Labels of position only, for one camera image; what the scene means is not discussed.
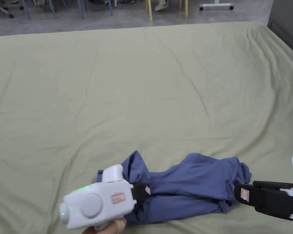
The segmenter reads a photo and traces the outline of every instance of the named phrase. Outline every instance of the crumpled fabric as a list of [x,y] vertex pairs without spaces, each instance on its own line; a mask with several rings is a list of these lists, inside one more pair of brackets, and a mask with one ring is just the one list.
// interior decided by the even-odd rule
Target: crumpled fabric
[[[227,213],[237,204],[236,184],[248,184],[252,174],[237,157],[215,159],[191,153],[164,172],[149,172],[138,151],[121,164],[129,183],[147,183],[151,197],[125,215],[128,224],[162,223],[209,213]],[[102,181],[102,170],[97,182]]]

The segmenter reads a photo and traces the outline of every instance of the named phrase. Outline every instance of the gray floor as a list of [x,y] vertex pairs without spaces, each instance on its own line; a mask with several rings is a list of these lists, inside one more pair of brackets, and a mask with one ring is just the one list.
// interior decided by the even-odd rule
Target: gray floor
[[51,11],[43,12],[27,0],[32,20],[28,20],[25,11],[20,11],[18,5],[8,4],[14,18],[0,13],[0,36],[15,34],[34,34],[46,32],[62,32],[76,30],[92,30],[106,28],[149,27],[176,24],[215,23],[233,21],[268,22],[273,0],[230,0],[235,4],[234,10],[228,9],[199,11],[200,3],[210,3],[213,0],[189,0],[189,17],[185,17],[184,5],[179,9],[179,0],[170,0],[170,6],[162,12],[155,12],[156,1],[152,1],[153,22],[145,11],[145,1],[137,0],[136,4],[118,4],[113,7],[113,16],[109,15],[108,6],[94,6],[88,3],[88,12],[82,20],[76,0],[66,0],[65,9],[57,0],[56,16],[52,18]]

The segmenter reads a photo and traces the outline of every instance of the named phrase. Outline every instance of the wheeled stand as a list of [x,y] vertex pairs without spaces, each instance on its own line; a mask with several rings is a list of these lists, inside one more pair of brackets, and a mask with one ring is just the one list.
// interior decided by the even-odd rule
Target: wheeled stand
[[233,10],[234,4],[219,3],[219,0],[215,0],[215,2],[211,4],[200,4],[200,11],[203,11],[204,7],[229,7],[230,10]]
[[10,12],[8,12],[8,8],[7,7],[2,7],[1,4],[0,4],[0,12],[3,12],[5,14],[7,14],[10,18],[14,18],[14,15],[11,14]]

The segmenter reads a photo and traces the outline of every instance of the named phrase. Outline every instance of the sticker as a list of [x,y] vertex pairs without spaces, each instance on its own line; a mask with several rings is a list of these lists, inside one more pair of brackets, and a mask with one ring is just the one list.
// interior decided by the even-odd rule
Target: sticker
[[118,194],[111,196],[111,199],[112,199],[113,204],[117,204],[120,202],[124,202],[126,200],[126,197],[125,197],[124,193],[118,193]]
[[146,192],[149,194],[149,195],[151,195],[151,190],[150,190],[150,188],[148,187],[148,186],[146,186]]
[[250,191],[241,188],[241,198],[248,202]]

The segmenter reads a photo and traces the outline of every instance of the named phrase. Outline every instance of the white shoe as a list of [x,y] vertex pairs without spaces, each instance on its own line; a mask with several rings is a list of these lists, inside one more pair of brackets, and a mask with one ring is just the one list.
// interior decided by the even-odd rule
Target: white shoe
[[162,5],[161,3],[159,3],[159,4],[155,7],[155,11],[163,10],[163,9],[167,8],[168,6],[169,6],[168,3],[166,3],[165,5]]

